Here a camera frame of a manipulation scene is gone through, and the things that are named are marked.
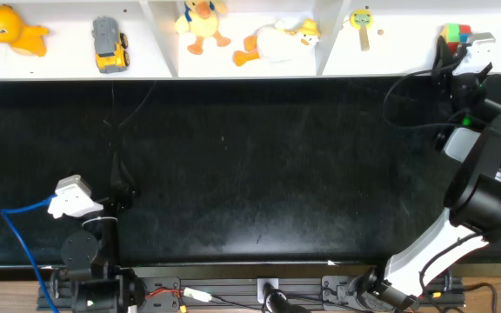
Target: green toy face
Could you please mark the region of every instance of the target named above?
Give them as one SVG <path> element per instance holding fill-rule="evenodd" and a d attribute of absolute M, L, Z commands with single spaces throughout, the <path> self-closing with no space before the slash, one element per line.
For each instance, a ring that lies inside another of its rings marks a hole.
<path fill-rule="evenodd" d="M 357 25 L 366 26 L 369 23 L 371 23 L 371 15 L 370 14 L 353 14 L 353 21 Z"/>

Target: rubik's cube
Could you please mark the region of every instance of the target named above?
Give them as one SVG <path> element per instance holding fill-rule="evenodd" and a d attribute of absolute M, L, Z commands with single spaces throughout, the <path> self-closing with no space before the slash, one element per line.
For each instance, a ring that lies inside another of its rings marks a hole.
<path fill-rule="evenodd" d="M 451 54 L 454 54 L 460 43 L 467 43 L 471 34 L 471 26 L 469 25 L 448 23 L 445 25 L 442 33 L 440 33 L 440 36 L 442 36 L 448 44 Z"/>

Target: orange duck toy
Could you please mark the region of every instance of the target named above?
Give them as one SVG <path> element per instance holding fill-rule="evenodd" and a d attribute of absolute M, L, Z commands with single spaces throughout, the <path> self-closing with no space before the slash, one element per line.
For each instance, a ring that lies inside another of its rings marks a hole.
<path fill-rule="evenodd" d="M 24 56 L 45 56 L 43 36 L 48 29 L 42 26 L 29 26 L 9 6 L 0 5 L 0 43 L 8 43 L 18 54 Z"/>

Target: green led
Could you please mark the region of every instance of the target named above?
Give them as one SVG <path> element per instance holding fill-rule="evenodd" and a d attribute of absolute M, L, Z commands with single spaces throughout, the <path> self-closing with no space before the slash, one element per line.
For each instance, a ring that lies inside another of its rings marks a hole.
<path fill-rule="evenodd" d="M 469 117 L 464 117 L 463 121 L 461 122 L 461 124 L 463 126 L 469 126 L 469 125 L 471 125 L 471 123 L 472 123 L 472 120 Z"/>

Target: black table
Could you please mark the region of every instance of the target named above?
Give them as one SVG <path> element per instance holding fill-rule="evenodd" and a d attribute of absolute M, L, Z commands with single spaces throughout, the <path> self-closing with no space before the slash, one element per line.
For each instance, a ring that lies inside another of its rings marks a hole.
<path fill-rule="evenodd" d="M 381 118 L 395 78 L 158 82 L 124 134 L 143 194 L 119 217 L 125 266 L 163 263 L 377 263 L 411 244 L 443 209 L 458 168 L 434 130 Z M 116 113 L 151 82 L 115 82 Z M 489 82 L 501 102 L 501 77 Z M 0 83 L 0 209 L 50 195 L 77 173 L 106 196 L 111 82 Z M 427 78 L 397 90 L 390 117 L 439 122 Z M 501 116 L 493 126 L 501 130 Z M 42 209 L 12 217 L 39 264 L 60 264 L 80 228 Z M 501 242 L 466 262 L 501 262 Z M 0 216 L 0 265 L 28 259 Z"/>

